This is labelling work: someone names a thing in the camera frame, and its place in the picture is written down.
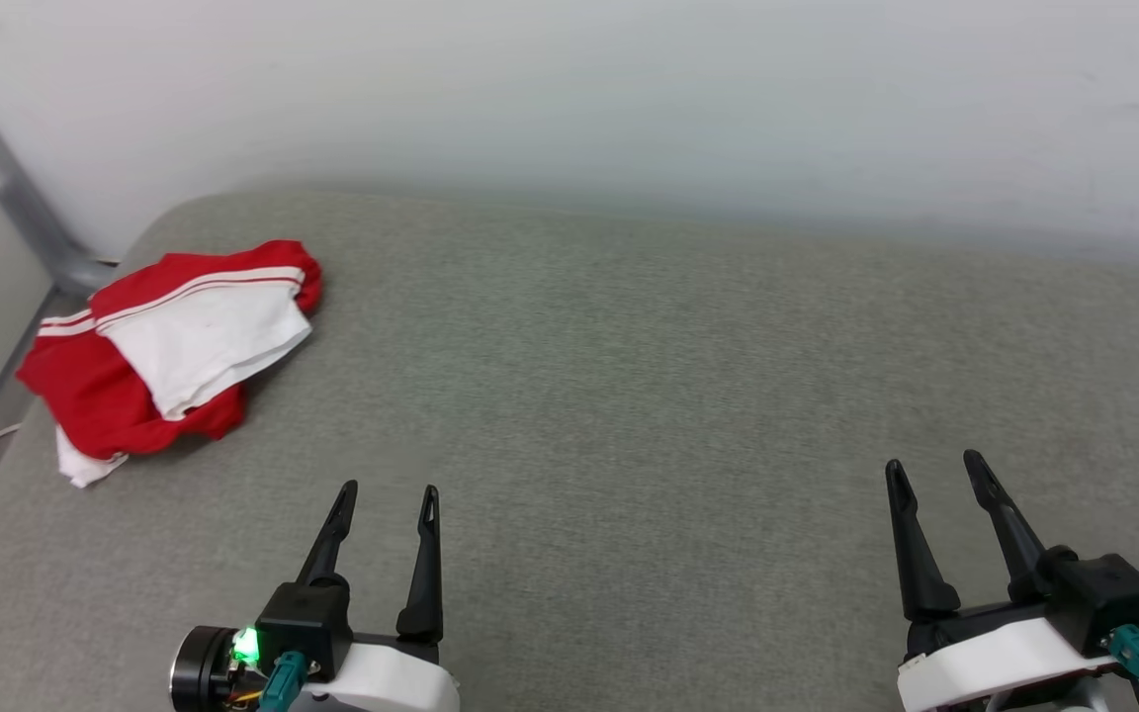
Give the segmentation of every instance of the red garment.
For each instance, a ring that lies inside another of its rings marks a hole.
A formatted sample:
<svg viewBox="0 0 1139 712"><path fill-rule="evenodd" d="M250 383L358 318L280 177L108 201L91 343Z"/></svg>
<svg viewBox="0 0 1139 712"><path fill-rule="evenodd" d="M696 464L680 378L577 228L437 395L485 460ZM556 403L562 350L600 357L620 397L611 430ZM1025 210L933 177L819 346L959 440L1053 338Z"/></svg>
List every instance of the red garment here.
<svg viewBox="0 0 1139 712"><path fill-rule="evenodd" d="M182 433L218 440L244 420L244 385L224 388L182 419L163 419L145 380L100 333L200 289L284 281L286 272L296 275L290 281L300 310L312 311L322 289L319 263L296 240L271 240L236 255L170 253L101 288L90 310L44 319L17 378L47 402L73 447L96 460L157 452Z"/></svg>

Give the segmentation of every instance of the gray mattress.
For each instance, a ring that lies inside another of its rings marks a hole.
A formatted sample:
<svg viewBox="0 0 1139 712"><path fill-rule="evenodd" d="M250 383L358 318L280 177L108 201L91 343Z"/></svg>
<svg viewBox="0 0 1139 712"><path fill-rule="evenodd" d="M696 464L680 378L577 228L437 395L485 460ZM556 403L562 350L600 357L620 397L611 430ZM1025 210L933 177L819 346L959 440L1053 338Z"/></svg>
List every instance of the gray mattress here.
<svg viewBox="0 0 1139 712"><path fill-rule="evenodd" d="M442 491L466 709L898 709L882 466L1003 599L976 447L1047 545L1139 566L1139 269L326 194L204 198L164 252L302 239L317 330L248 420L76 491L46 409L0 468L0 711L167 709L339 483L355 628L392 632Z"/></svg>

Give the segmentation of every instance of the green led light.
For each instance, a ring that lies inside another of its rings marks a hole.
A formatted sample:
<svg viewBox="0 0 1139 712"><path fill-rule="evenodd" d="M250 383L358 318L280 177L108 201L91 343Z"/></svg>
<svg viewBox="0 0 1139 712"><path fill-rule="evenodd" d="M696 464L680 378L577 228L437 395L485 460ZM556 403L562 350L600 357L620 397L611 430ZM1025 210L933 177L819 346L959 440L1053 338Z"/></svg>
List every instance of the green led light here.
<svg viewBox="0 0 1139 712"><path fill-rule="evenodd" d="M236 639L231 641L231 657L239 660L245 665L257 666L257 631L253 628L245 628L236 633Z"/></svg>

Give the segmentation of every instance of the white fabric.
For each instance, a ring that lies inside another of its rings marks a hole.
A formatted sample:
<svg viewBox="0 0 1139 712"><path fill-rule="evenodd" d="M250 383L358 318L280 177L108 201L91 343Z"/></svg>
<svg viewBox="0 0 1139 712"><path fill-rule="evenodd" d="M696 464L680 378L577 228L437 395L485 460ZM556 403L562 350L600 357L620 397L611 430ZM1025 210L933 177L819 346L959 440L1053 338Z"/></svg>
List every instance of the white fabric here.
<svg viewBox="0 0 1139 712"><path fill-rule="evenodd" d="M311 321L294 302L298 287L293 281L205 287L118 312L98 327L167 420L181 420L187 410L279 361L311 334Z"/></svg>
<svg viewBox="0 0 1139 712"><path fill-rule="evenodd" d="M68 477L73 486L85 488L90 483L99 482L107 477L108 473L125 463L126 456L118 455L112 460L96 460L79 452L76 447L68 441L64 428L56 425L56 452L59 455L59 472Z"/></svg>

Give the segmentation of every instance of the white stripe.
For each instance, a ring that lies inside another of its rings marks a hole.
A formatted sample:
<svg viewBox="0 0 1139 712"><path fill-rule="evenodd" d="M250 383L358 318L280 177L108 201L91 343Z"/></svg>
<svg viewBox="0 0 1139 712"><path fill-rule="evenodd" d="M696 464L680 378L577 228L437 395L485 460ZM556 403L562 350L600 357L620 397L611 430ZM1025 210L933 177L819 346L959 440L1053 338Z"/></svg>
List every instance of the white stripe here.
<svg viewBox="0 0 1139 712"><path fill-rule="evenodd" d="M208 272L207 275L202 275L194 280L189 280L180 287L172 289L165 296L154 298L153 302L140 303L137 306L126 308L126 310L114 311L112 314L100 317L99 328L103 333L105 326L109 321L115 319L122 319L123 317L130 317L134 314L140 314L140 312L154 310L154 308L162 306L163 303L175 301L175 298L181 298L188 296L190 293L196 292L196 288L204 287L207 283L213 281L245 281L245 280L268 280L268 279L282 279L286 281L294 281L296 284L302 284L303 279L306 279L306 273L300 269L300 267L257 267L253 270L239 270L233 272ZM253 285L259 285L262 283L252 281ZM222 284L213 285L214 287L240 287L239 284Z"/></svg>
<svg viewBox="0 0 1139 712"><path fill-rule="evenodd" d="M38 329L38 336L73 336L74 334L89 333L92 328L95 328L95 319L87 319L77 321L75 325L41 327Z"/></svg>
<svg viewBox="0 0 1139 712"><path fill-rule="evenodd" d="M72 324L72 321L76 321L79 319L87 319L87 317L90 317L90 316L91 316L91 311L90 310L82 310L82 311L77 311L76 314L69 314L67 317L47 317L46 319L42 319L40 321L40 325L42 325L42 326L58 327L58 326L64 326L64 325Z"/></svg>

